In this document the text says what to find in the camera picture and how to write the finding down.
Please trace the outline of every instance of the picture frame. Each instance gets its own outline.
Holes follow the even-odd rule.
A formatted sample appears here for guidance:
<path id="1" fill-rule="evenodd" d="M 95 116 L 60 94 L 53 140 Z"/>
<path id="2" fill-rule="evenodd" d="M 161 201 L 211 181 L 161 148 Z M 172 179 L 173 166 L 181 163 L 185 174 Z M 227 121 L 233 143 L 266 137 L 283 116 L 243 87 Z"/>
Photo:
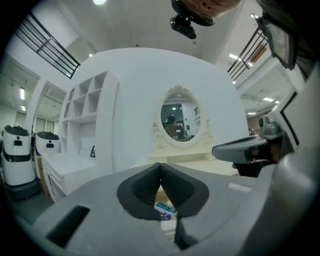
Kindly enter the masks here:
<path id="1" fill-rule="evenodd" d="M 92 158 L 96 157 L 96 146 L 92 146 L 90 157 Z"/>

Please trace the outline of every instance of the oval mirror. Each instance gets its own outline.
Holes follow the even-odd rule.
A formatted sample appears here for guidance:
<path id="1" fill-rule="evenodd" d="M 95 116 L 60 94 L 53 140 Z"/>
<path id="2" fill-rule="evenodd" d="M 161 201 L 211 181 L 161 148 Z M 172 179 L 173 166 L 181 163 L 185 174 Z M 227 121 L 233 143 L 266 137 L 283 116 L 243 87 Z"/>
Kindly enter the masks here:
<path id="1" fill-rule="evenodd" d="M 199 108 L 188 95 L 173 93 L 162 105 L 161 122 L 163 129 L 173 140 L 187 142 L 200 129 Z"/>

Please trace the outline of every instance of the black metal railing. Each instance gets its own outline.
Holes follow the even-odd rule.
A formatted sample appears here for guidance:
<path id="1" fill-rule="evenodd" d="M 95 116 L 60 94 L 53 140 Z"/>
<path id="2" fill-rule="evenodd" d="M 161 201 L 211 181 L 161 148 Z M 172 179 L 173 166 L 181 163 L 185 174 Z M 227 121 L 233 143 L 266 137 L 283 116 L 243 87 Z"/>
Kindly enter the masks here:
<path id="1" fill-rule="evenodd" d="M 15 34 L 38 55 L 68 78 L 72 78 L 80 63 L 30 13 Z"/>
<path id="2" fill-rule="evenodd" d="M 268 39 L 262 31 L 257 28 L 246 44 L 238 58 L 228 69 L 228 73 L 232 80 L 235 81 L 244 71 L 249 70 L 253 66 L 253 61 L 258 59 L 260 54 L 266 50 Z"/>

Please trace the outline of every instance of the ornate mirror frame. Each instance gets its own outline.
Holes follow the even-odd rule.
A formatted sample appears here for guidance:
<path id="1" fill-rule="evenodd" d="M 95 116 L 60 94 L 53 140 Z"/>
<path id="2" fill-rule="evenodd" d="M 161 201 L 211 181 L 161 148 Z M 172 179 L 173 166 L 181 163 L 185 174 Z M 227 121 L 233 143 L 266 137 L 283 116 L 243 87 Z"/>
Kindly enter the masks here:
<path id="1" fill-rule="evenodd" d="M 176 141 L 172 139 L 165 131 L 162 126 L 161 121 L 161 109 L 166 100 L 174 94 L 183 94 L 188 96 L 193 102 L 196 103 L 200 113 L 200 128 L 198 133 L 191 139 L 186 142 Z M 157 152 L 167 151 L 174 148 L 190 148 L 191 146 L 196 146 L 196 148 L 204 148 L 211 151 L 211 147 L 214 143 L 214 139 L 211 135 L 210 129 L 210 120 L 207 118 L 203 105 L 199 99 L 194 96 L 191 91 L 187 88 L 182 87 L 181 85 L 176 85 L 175 87 L 169 89 L 165 96 L 160 101 L 160 104 L 157 108 L 156 119 L 153 122 L 153 149 Z"/>

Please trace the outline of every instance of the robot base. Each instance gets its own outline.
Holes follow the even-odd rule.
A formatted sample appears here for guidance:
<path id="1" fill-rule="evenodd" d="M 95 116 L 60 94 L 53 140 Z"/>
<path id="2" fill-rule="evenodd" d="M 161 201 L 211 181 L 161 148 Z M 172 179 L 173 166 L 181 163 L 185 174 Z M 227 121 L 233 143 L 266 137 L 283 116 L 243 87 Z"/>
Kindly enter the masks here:
<path id="1" fill-rule="evenodd" d="M 40 183 L 37 179 L 18 186 L 5 184 L 6 189 L 13 200 L 19 201 L 33 196 L 41 191 Z"/>

